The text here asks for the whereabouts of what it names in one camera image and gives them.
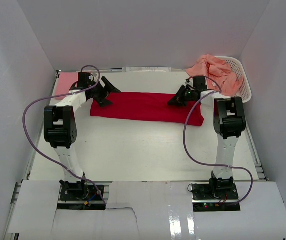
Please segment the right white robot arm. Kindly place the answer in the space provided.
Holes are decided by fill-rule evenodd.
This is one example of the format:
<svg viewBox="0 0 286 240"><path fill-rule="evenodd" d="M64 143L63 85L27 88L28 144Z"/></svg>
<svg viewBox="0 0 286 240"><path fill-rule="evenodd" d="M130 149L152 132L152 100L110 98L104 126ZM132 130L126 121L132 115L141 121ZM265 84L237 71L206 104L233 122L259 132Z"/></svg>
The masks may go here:
<svg viewBox="0 0 286 240"><path fill-rule="evenodd" d="M223 201L228 193L234 191L232 170L235 169L235 147L246 128L242 99L235 96L224 98L222 88L215 80L197 75L187 79L167 104L185 107L188 102L194 102L194 110L204 104L205 100L208 100L208 105L213 108L213 128L217 135L216 161L210 165L212 172L208 184L195 184L188 188L188 191Z"/></svg>

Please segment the folded pink t shirt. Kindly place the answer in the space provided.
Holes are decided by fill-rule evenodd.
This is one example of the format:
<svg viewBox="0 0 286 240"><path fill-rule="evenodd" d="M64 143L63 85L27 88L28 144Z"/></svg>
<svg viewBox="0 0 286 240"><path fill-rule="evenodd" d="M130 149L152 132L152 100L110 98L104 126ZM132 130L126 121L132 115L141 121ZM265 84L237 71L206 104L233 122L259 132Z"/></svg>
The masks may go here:
<svg viewBox="0 0 286 240"><path fill-rule="evenodd" d="M60 72L56 80L54 95L69 93L71 86L78 81L78 72Z"/></svg>

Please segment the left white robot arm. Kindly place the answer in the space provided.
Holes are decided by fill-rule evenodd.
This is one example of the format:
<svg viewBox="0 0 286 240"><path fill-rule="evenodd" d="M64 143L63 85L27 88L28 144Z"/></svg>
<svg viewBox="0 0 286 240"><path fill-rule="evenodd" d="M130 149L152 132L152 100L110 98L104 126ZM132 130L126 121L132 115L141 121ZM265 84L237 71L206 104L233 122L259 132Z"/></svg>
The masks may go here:
<svg viewBox="0 0 286 240"><path fill-rule="evenodd" d="M73 144L77 139L75 112L89 99L93 99L100 107L112 104L107 99L110 93L119 93L105 76L100 82L88 72L79 72L77 82L73 83L69 95L56 105L46 106L44 109L44 139L54 148L61 164L66 166L64 180L60 181L64 192L82 200L89 194L85 184L85 173L77 159Z"/></svg>

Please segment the white paper sheet rear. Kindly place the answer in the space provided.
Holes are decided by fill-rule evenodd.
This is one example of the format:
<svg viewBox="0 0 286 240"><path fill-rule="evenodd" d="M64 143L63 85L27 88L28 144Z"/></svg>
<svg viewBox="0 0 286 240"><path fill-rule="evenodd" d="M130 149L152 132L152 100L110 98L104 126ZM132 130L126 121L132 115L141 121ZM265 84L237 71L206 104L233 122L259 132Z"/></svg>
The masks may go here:
<svg viewBox="0 0 286 240"><path fill-rule="evenodd" d="M171 72L170 67L123 67L122 72L129 73L148 73L148 72L161 72L161 73L168 73Z"/></svg>

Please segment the white plastic basket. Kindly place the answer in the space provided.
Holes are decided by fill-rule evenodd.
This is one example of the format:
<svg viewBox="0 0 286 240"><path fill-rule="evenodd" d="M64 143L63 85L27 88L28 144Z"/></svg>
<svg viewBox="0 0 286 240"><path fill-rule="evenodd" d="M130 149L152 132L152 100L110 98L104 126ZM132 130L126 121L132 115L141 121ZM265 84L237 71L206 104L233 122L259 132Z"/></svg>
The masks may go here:
<svg viewBox="0 0 286 240"><path fill-rule="evenodd" d="M231 67L231 71L235 73L235 75L237 76L237 79L243 80L239 90L236 93L236 96L240 97L244 104L247 103L251 99L252 93L250 90L250 86L247 80L246 73L244 71L244 68L241 62L229 56L217 56L217 58L224 60L226 63L228 63Z"/></svg>

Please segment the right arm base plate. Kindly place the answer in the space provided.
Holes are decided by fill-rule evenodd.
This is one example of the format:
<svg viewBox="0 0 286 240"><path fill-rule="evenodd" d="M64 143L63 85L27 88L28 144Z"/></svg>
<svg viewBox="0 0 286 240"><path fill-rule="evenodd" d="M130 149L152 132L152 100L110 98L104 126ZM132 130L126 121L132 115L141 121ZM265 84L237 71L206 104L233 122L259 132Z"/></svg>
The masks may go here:
<svg viewBox="0 0 286 240"><path fill-rule="evenodd" d="M230 190L212 193L208 183L190 183L187 191L192 194L192 206L195 213L239 212L239 197L235 184Z"/></svg>

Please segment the salmon t shirt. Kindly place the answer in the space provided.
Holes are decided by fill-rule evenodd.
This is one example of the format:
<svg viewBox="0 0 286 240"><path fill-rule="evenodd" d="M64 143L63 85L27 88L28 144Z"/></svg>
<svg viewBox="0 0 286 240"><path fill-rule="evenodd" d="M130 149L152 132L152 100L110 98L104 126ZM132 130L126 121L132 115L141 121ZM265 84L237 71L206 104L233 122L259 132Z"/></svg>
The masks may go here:
<svg viewBox="0 0 286 240"><path fill-rule="evenodd" d="M221 87L221 94L230 97L238 92L244 80L242 76L237 76L232 71L225 60L209 54L200 56L191 68L185 69L185 72L189 77L209 77L215 82L206 79L208 89L218 92L218 87Z"/></svg>

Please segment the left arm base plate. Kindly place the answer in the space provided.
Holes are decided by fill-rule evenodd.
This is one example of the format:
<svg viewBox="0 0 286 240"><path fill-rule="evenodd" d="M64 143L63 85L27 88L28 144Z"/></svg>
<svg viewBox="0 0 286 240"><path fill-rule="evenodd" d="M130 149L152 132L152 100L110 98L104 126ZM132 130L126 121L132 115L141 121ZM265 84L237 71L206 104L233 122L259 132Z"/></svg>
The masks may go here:
<svg viewBox="0 0 286 240"><path fill-rule="evenodd" d="M86 184L84 181L64 182L60 181L61 187L57 202L58 210L85 210L103 211L106 209L100 194L104 196L104 185Z"/></svg>

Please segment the red t shirt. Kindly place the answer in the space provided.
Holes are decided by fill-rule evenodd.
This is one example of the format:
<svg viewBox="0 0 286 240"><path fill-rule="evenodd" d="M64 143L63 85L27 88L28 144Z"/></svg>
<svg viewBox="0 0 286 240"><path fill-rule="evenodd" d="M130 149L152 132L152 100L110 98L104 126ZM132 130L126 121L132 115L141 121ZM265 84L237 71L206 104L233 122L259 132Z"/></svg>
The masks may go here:
<svg viewBox="0 0 286 240"><path fill-rule="evenodd" d="M181 107L167 105L167 101L173 96L173 94L168 93L111 93L107 99L112 104L100 107L94 101L91 105L90 116L184 124L195 102L189 101L186 106Z"/></svg>

